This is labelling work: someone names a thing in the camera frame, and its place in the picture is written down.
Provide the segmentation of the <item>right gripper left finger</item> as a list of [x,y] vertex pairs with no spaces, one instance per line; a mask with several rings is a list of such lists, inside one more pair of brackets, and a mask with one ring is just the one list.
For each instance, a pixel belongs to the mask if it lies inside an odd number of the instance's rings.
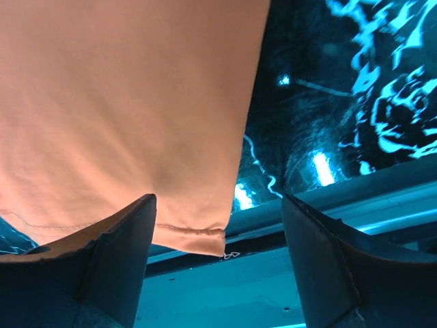
[[1,256],[2,327],[133,327],[156,196],[22,255]]

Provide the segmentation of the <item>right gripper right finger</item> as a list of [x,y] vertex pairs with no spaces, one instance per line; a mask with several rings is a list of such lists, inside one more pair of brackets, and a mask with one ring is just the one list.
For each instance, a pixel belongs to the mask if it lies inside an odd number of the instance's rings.
[[307,327],[436,326],[436,255],[382,241],[292,195],[281,216]]

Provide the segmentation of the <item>orange t shirt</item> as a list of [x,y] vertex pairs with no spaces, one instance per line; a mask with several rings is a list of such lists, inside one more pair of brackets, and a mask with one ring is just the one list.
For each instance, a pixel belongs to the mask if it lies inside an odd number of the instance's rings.
[[222,256],[269,1],[2,1],[1,217],[43,245],[157,198]]

